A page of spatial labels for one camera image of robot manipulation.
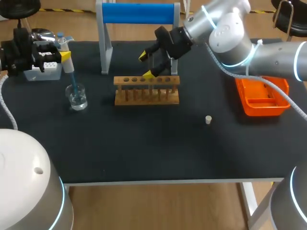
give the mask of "glass beaker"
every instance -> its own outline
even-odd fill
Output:
[[[85,87],[82,84],[77,83],[76,87],[72,85],[67,86],[65,93],[74,110],[80,111],[87,107]]]

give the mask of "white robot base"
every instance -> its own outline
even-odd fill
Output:
[[[71,230],[73,208],[46,150],[0,129],[0,230]]]

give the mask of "cable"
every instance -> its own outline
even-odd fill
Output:
[[[221,69],[221,71],[223,71],[225,74],[232,76],[234,78],[240,78],[240,79],[252,79],[252,80],[256,80],[256,81],[261,81],[264,82],[265,84],[271,86],[273,89],[275,89],[282,97],[284,97],[284,99],[289,102],[289,104],[298,112],[298,114],[300,114],[306,121],[307,121],[307,114],[304,113],[304,111],[298,107],[298,105],[284,92],[282,91],[277,85],[275,85],[274,83],[270,82],[269,80],[263,79],[262,77],[256,77],[256,76],[249,76],[248,75],[248,66],[246,69],[246,73],[247,75],[239,75],[239,74],[234,74],[231,73],[229,71],[227,71],[218,61],[218,59],[215,57],[214,53],[211,51],[210,47],[206,44],[207,50],[209,52],[209,54],[211,55],[211,57],[213,58],[213,60],[215,61],[215,63],[217,64],[217,66]]]
[[[13,117],[13,115],[11,114],[11,112],[9,111],[9,109],[6,106],[6,104],[4,102],[4,99],[2,97],[2,86],[3,86],[4,82],[5,82],[5,80],[7,80],[8,78],[9,78],[9,76],[5,75],[0,80],[0,104],[1,104],[2,108],[4,109],[5,113],[7,114],[7,116],[9,117],[9,119],[11,120],[14,130],[18,130],[18,126],[17,126],[16,120]]]

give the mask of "wooden test tube rack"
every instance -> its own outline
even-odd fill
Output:
[[[179,84],[179,76],[159,76],[150,79],[133,76],[114,77],[114,85],[118,87],[115,105],[179,104]]]

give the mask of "black tabletop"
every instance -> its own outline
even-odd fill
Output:
[[[307,123],[293,109],[247,117],[234,79],[202,47],[179,60],[180,105],[115,107],[113,77],[142,75],[147,64],[138,57],[150,44],[114,42],[109,75],[101,75],[98,43],[71,43],[75,76],[88,99],[81,112],[69,109],[69,76],[5,82],[3,97],[19,130],[44,146],[63,182],[276,178],[306,159]],[[288,83],[307,111],[303,83]],[[11,127],[3,112],[0,127]]]

